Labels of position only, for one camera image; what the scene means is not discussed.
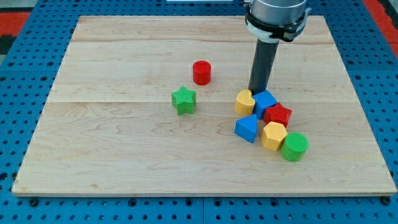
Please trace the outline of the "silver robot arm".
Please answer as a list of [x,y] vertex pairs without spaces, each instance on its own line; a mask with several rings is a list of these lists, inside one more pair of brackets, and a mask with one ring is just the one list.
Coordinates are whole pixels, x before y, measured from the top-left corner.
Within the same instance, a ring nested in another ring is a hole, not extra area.
[[291,42],[304,30],[311,8],[306,0],[247,0],[245,23],[260,41]]

